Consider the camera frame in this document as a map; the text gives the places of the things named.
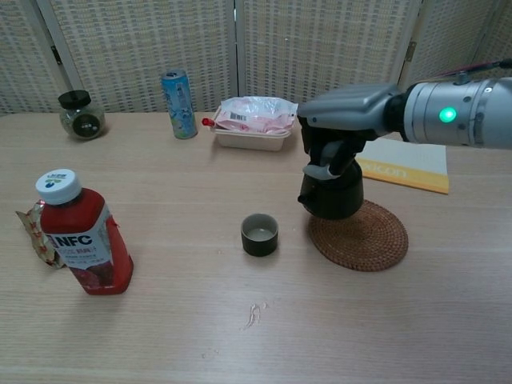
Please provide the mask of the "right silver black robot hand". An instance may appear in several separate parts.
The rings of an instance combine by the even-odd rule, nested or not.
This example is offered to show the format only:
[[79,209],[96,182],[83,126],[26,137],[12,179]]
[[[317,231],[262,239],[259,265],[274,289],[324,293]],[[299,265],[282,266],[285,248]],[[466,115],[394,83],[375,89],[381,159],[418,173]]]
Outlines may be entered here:
[[369,141],[403,130],[407,95],[394,84],[346,85],[298,106],[303,173],[319,181],[344,175]]

